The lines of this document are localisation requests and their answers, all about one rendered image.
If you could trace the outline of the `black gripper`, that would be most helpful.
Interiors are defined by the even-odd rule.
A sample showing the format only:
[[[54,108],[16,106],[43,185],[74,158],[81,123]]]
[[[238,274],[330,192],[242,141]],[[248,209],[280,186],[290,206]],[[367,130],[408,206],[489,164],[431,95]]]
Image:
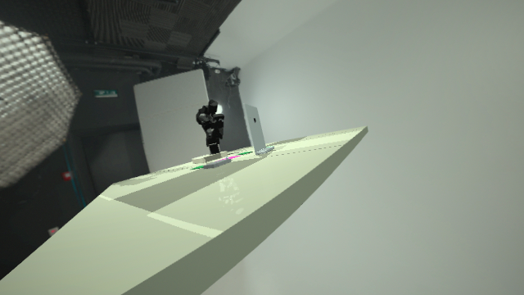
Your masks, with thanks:
[[[212,131],[210,133],[211,138],[220,138],[223,139],[224,135],[224,123],[222,120],[224,120],[224,114],[214,114],[211,116],[212,120],[214,121],[214,124],[212,125]],[[209,118],[209,120],[210,120]],[[222,119],[222,120],[221,120]]]

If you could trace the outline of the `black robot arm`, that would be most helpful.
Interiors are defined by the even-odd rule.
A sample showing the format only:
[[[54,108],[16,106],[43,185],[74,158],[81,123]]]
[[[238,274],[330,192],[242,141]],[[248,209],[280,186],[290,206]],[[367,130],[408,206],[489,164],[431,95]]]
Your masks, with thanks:
[[[220,144],[219,138],[211,138],[210,136],[212,125],[214,124],[214,121],[210,117],[216,114],[216,112],[218,111],[218,105],[219,105],[218,102],[214,101],[213,99],[210,99],[209,105],[203,105],[203,107],[200,108],[199,112],[196,114],[197,123],[199,125],[202,125],[202,129],[206,133],[206,146],[210,147],[210,155],[220,153],[219,146],[218,146],[218,144]],[[200,114],[205,114],[205,115],[200,116]],[[212,144],[212,143],[215,143],[215,144]]]

